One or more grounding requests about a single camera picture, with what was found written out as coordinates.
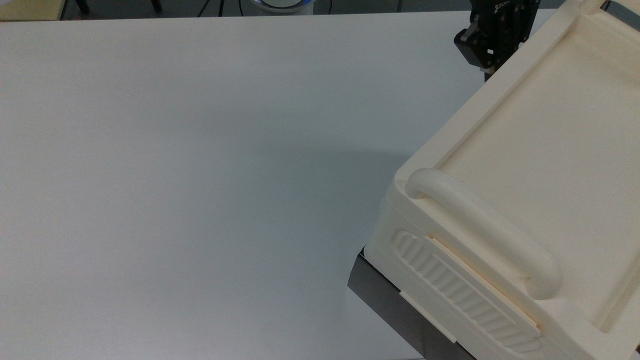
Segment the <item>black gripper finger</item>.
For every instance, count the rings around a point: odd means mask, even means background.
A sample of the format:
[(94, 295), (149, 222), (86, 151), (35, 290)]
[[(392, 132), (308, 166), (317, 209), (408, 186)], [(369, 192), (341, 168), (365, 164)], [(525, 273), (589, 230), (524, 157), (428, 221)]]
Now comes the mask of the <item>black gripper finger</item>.
[(482, 68), (484, 74), (484, 81), (487, 82), (503, 65), (502, 59), (489, 60), (486, 66)]
[(477, 26), (472, 23), (455, 35), (454, 44), (469, 64), (472, 66), (484, 66), (483, 53), (477, 44), (477, 40)]

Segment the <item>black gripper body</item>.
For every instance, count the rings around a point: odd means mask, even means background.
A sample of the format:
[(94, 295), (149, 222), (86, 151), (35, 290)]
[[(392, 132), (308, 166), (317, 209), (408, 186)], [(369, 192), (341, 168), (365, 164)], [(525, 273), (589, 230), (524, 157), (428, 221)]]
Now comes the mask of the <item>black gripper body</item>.
[(471, 0), (471, 23), (489, 64), (503, 64), (531, 35), (539, 0)]

